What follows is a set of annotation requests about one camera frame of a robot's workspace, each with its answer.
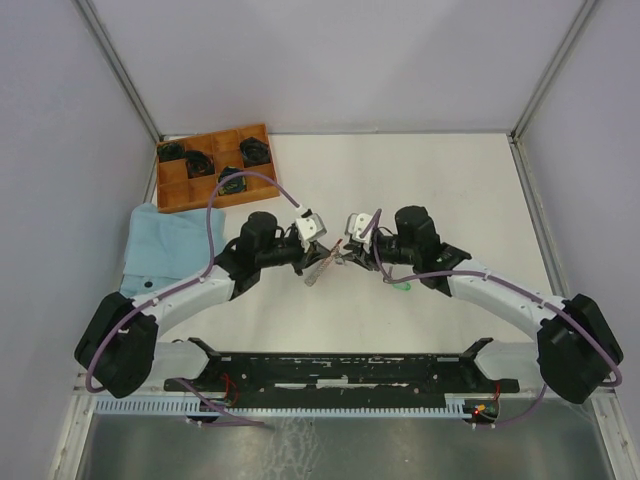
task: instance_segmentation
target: white table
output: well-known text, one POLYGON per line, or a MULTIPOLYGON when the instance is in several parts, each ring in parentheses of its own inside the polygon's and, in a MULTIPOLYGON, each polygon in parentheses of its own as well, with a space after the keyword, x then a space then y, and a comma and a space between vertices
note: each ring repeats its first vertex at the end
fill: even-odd
MULTIPOLYGON (((347 216, 424 205, 443 241, 490 268, 549 292, 542 258, 505 135, 272 135, 282 185, 319 213, 330 248, 347 216)), ((264 210, 287 227, 284 197, 225 209, 225 236, 264 210)), ((394 275, 409 273, 396 267, 394 275)), ((164 339, 202 338, 216 350, 291 352, 460 352, 482 336, 527 337, 491 314, 414 283, 408 292, 378 273, 331 265, 307 287, 291 267, 264 270, 242 297, 201 312, 164 339)))

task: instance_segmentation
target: blue cloth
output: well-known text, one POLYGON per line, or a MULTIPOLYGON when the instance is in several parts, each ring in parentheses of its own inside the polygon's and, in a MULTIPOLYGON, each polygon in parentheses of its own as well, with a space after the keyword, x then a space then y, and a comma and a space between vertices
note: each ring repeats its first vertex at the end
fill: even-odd
MULTIPOLYGON (((144 203, 134 209, 120 293, 125 297, 148 293, 204 268, 209 262, 206 216, 206 208, 166 214, 144 203)), ((211 210, 216 255, 225 246, 224 218, 221 210, 211 210)))

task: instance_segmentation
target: metal plate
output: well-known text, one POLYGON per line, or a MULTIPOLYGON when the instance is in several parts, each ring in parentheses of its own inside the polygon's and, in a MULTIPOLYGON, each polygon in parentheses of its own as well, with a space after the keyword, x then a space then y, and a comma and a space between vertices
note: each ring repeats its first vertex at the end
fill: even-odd
MULTIPOLYGON (((502 401, 508 417, 528 405, 502 401)), ((612 479, 593 413, 545 401, 533 419, 268 418, 198 428, 180 417, 95 414, 78 479, 612 479)))

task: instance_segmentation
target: light blue towel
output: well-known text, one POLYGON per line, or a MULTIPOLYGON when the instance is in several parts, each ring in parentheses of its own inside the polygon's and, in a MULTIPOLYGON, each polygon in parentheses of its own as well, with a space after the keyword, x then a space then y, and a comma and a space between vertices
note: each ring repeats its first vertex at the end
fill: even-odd
MULTIPOLYGON (((206 216, 206 208, 166 214, 145 203, 134 209, 120 293, 148 293, 204 268, 209 262, 206 216)), ((224 212, 211 210, 211 227, 217 255, 225 246, 224 212)))

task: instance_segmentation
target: wooden box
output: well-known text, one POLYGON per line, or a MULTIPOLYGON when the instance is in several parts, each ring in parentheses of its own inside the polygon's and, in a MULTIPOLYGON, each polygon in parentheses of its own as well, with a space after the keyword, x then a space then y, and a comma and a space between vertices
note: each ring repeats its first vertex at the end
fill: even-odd
MULTIPOLYGON (((270 145, 271 163, 257 167, 244 167, 240 153, 240 142, 249 137, 255 137, 269 145, 267 128, 264 124, 172 140, 171 142, 181 144, 185 150, 199 150, 205 155, 213 157, 216 173, 190 179, 187 175, 184 158, 161 163, 156 156, 158 211, 173 213, 206 207, 209 196, 218 183, 218 175, 227 166, 262 173, 276 180, 273 152, 271 152, 270 145)), ((224 208, 280 195, 280 191, 276 187, 261 178, 247 176, 245 180, 247 182, 246 191, 228 195, 218 194, 213 201, 213 206, 224 208)))

